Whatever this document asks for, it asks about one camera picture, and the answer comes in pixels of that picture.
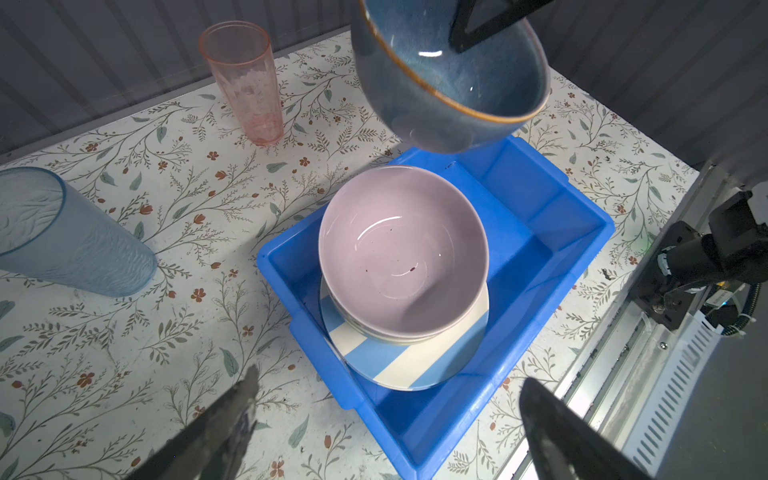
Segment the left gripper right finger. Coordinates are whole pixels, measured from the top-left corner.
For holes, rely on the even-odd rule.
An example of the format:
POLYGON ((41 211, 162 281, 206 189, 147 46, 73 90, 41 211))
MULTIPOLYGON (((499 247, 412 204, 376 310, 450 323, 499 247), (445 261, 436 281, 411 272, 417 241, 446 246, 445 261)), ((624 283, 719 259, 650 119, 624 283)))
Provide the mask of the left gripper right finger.
POLYGON ((650 479, 538 380, 525 379, 519 405, 540 479, 650 479))

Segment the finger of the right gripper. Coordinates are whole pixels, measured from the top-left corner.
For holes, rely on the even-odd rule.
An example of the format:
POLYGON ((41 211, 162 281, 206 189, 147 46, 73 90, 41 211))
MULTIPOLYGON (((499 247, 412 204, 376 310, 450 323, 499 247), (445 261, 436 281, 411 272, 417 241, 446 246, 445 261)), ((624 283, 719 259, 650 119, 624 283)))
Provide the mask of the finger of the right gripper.
POLYGON ((461 0, 451 25, 449 44, 457 53, 463 53, 550 3, 552 0, 461 0))

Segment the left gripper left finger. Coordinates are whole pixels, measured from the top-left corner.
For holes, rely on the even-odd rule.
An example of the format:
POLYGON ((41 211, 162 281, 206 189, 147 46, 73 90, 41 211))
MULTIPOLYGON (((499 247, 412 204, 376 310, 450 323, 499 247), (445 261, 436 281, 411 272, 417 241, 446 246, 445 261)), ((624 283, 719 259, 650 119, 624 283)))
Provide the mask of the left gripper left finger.
POLYGON ((256 430, 258 392, 258 369, 250 366, 243 379, 129 477, 234 479, 256 430))

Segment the dark blue bowl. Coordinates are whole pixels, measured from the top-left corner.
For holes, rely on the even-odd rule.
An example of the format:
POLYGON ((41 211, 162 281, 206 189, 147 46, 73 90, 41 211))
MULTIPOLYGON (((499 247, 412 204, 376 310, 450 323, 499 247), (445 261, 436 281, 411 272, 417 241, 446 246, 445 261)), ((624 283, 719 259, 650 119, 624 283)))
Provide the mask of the dark blue bowl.
POLYGON ((455 154, 501 140, 545 106, 551 75, 527 17, 463 53, 459 1, 357 1, 351 41, 363 93, 403 141, 455 154))

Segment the blue plastic bin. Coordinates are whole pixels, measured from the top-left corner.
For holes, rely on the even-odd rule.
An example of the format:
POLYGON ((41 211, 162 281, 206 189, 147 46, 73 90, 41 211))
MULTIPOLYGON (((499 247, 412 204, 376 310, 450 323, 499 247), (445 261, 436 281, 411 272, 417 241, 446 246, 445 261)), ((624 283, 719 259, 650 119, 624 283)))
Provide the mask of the blue plastic bin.
POLYGON ((614 223, 519 138, 458 155, 414 148, 399 161, 453 183, 487 232, 489 325, 462 372, 439 386, 407 393, 378 386, 345 364, 320 315, 321 211, 264 245, 257 265, 290 314, 292 335, 337 403, 359 414, 402 478, 429 479, 610 239, 614 223))

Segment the pink bowl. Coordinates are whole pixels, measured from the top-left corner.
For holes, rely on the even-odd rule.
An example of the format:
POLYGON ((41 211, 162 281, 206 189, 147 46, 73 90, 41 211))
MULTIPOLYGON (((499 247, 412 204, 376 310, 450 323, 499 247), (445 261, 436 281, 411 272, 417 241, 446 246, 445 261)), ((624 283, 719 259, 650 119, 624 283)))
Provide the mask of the pink bowl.
POLYGON ((351 320, 398 339, 439 334, 486 284, 481 219, 452 183, 413 166, 387 166, 346 183, 322 216, 322 275, 351 320))

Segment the blue translucent cup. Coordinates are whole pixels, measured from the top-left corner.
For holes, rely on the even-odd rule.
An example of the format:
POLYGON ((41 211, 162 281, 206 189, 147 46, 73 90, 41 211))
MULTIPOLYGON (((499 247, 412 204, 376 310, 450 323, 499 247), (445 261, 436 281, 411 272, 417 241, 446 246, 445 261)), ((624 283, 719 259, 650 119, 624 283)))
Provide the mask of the blue translucent cup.
POLYGON ((140 291, 157 268, 142 241, 57 174, 1 172, 1 269, 109 297, 140 291))

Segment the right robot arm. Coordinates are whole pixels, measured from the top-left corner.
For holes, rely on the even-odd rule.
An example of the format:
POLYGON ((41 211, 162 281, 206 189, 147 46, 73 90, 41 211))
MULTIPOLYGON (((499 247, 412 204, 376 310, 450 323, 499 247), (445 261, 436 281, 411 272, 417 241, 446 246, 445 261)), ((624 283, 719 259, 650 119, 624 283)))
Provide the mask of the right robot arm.
MULTIPOLYGON (((449 42, 458 53, 511 27, 543 8, 545 1, 503 1, 486 7, 460 1, 449 42)), ((708 217, 710 232, 681 241, 655 254, 650 277, 635 286, 638 296, 695 290, 721 281, 760 284, 767 280, 767 195, 740 191, 708 217)))

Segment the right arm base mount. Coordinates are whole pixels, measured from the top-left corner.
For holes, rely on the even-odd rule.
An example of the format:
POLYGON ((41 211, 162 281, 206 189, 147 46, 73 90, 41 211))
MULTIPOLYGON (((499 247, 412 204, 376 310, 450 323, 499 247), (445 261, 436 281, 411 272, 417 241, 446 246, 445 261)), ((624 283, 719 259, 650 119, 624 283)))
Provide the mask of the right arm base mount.
POLYGON ((710 234, 702 235, 677 221, 661 236, 629 291, 629 298, 651 320, 677 330, 696 292, 717 281, 722 272, 719 252, 710 234))

